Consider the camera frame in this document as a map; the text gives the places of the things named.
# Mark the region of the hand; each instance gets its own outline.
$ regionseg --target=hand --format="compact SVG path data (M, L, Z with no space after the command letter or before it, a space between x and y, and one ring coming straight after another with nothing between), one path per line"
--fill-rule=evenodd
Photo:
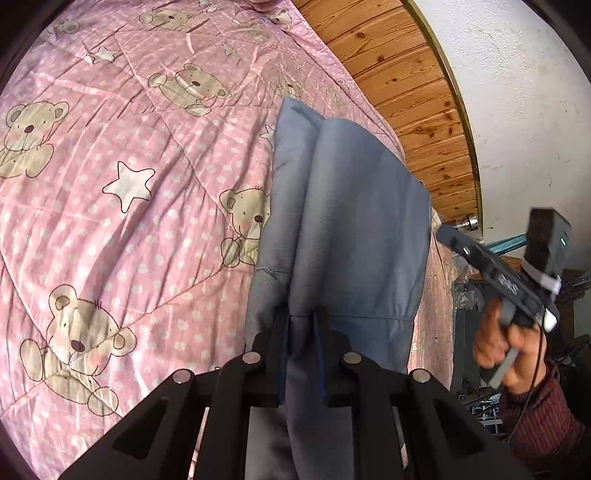
M503 384L515 395L529 391L531 381L534 378L535 363L538 359L540 348L540 328L524 328L510 325L504 331L499 324L501 315L501 301L491 301L489 310L480 320L480 329L476 332L476 340L472 352L476 363L484 368L492 368L500 364L509 348L515 347L519 355L513 366L503 377ZM543 338L540 367L535 379L534 387L537 387L547 373L544 355L546 352L546 338Z

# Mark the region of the gray fabric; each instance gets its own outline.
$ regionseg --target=gray fabric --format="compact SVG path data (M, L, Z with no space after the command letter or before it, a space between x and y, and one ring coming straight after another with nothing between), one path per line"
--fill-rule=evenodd
M353 122L284 100L246 341L250 349L288 303L285 406L253 409L246 479L353 478L350 410L320 401L310 314L326 306L354 350L405 372L429 242L429 195L386 147Z

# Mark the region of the bear nose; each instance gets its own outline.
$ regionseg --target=bear nose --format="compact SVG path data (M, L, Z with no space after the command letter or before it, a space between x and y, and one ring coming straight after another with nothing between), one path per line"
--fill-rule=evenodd
M70 345L72 346L72 348L76 351L76 352L80 352L82 353L85 348L84 348L84 343L79 342L78 340L72 340L70 342Z

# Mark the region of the white wall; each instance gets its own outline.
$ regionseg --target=white wall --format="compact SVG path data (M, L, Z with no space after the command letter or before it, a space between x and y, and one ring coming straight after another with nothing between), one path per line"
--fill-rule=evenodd
M573 226L569 266L591 268L591 84L579 64L521 0L415 1L466 105L485 241L523 233L530 207L551 206Z

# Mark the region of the star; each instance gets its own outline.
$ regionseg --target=star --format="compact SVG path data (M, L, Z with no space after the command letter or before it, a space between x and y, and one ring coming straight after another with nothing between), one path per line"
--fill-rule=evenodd
M269 127L269 125L265 125L265 133L260 134L259 137L264 138L271 144L271 151L275 152L275 129L273 127Z
M223 48L223 52L226 54L226 57L230 55L236 55L236 50L234 50L230 45L226 45L224 42L219 43L216 47Z
M99 63L101 60L113 62L115 61L115 54L120 53L120 50L109 50L104 46L99 48L96 52L88 52L86 56L92 58L92 63Z
M119 197L121 212L127 213L134 199L150 200L152 193L148 190L147 183L156 173L151 168L145 170L131 170L122 161L117 162L117 180L103 187L103 193L111 193Z

